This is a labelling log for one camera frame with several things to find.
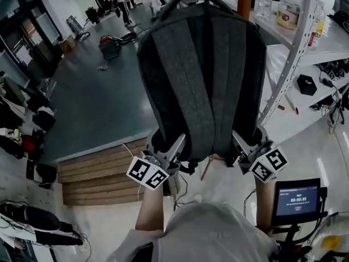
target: floor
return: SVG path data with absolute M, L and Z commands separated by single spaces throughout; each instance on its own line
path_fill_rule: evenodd
M 334 135 L 330 135 L 327 126 L 327 116 L 313 124 L 298 135 L 283 142 L 280 146 L 285 151 L 289 161 L 279 175 L 278 180 L 301 180 L 320 177 L 322 185 L 328 187 L 326 210 L 349 210 L 349 124 L 337 125 Z M 207 160 L 200 163 L 196 172 L 187 176 L 188 193 L 182 197 L 184 203 L 191 201 L 195 194 L 201 194 L 203 201 L 224 201 L 243 213 L 243 202 L 254 189 L 254 179 L 251 174 L 242 176 L 239 168 L 227 168 L 221 162 L 211 164 L 205 178 L 200 176 Z M 179 195 L 185 191 L 185 183 L 181 182 Z M 129 229 L 136 222 L 141 203 L 129 203 L 110 206 L 73 207 L 67 209 L 70 219 L 76 222 L 80 229 L 88 235 L 92 246 L 90 262 L 104 261 L 123 241 Z M 256 198 L 250 197 L 246 217 L 255 224 Z M 172 214 L 173 200 L 164 199 L 165 221 Z M 302 227 L 303 237 L 312 231 L 313 223 Z M 70 249 L 65 249 L 69 261 L 84 261 L 89 255 L 89 248 L 82 254 L 75 255 Z
M 133 29 L 136 33 L 151 26 L 149 7 L 139 5 L 130 10 L 130 16 L 139 24 Z M 129 33 L 122 17 L 112 14 L 89 32 L 61 61 L 53 77 L 57 85 L 50 100 L 57 109 L 56 123 L 45 135 L 41 162 L 113 143 L 157 125 L 137 65 L 138 42 L 124 45 L 119 57 L 108 61 L 108 70 L 97 70 L 103 61 L 100 37 Z

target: digital display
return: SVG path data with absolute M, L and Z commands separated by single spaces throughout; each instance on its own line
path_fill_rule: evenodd
M 317 186 L 280 189 L 276 215 L 291 216 L 315 212 L 317 193 Z

